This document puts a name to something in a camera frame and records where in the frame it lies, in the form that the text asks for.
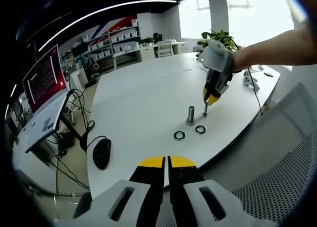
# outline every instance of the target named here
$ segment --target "small white robot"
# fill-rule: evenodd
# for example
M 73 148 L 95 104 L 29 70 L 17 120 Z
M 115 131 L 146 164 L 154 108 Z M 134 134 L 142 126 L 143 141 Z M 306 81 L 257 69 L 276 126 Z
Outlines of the small white robot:
M 257 79 L 256 78 L 254 78 L 254 77 L 252 77 L 251 78 L 251 75 L 250 75 L 250 73 L 248 72 L 248 71 L 245 71 L 244 73 L 243 73 L 243 76 L 244 76 L 244 78 L 243 78 L 243 84 L 245 85 L 245 86 L 249 86 L 249 85 L 251 85 L 251 86 L 254 86 L 254 89 L 256 90 L 256 91 L 258 91 L 259 89 L 260 89 L 260 87 L 258 86 L 258 84 L 257 84 Z

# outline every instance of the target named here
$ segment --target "computer mouse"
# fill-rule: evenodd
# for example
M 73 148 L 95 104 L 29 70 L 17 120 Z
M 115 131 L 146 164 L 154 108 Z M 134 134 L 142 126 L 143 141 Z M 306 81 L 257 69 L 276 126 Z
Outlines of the computer mouse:
M 110 159 L 111 140 L 105 138 L 98 142 L 93 150 L 93 160 L 97 168 L 105 170 Z

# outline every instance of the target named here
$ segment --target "rubber o-ring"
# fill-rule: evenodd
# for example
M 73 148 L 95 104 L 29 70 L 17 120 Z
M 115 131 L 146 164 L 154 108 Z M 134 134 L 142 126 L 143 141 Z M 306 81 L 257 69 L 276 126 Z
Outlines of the rubber o-ring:
M 199 134 L 204 134 L 206 132 L 206 128 L 203 125 L 198 125 L 195 128 L 196 132 Z
M 185 139 L 185 133 L 184 133 L 183 131 L 180 131 L 180 130 L 177 131 L 177 132 L 175 132 L 175 133 L 174 133 L 174 139 L 176 139 L 176 140 L 178 140 L 178 141 L 181 141 L 181 140 Z

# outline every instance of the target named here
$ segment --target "metal standoff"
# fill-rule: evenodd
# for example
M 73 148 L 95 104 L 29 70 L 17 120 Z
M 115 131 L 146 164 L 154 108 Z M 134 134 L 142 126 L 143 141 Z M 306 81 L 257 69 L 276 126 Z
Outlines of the metal standoff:
M 186 119 L 186 123 L 189 126 L 192 126 L 195 124 L 195 118 L 194 118 L 194 114 L 195 114 L 195 107 L 194 106 L 190 106 L 188 108 L 188 117 Z
M 207 109 L 208 109 L 208 104 L 205 103 L 205 110 L 204 110 L 204 113 L 203 113 L 203 116 L 204 116 L 204 117 L 207 117 L 207 115 L 208 115 Z

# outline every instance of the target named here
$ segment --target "human arm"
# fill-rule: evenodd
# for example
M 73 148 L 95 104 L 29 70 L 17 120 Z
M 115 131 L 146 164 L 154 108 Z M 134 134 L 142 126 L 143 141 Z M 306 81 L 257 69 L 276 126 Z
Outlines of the human arm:
M 234 53 L 233 71 L 255 64 L 310 65 L 317 63 L 317 43 L 307 26 L 286 31 Z

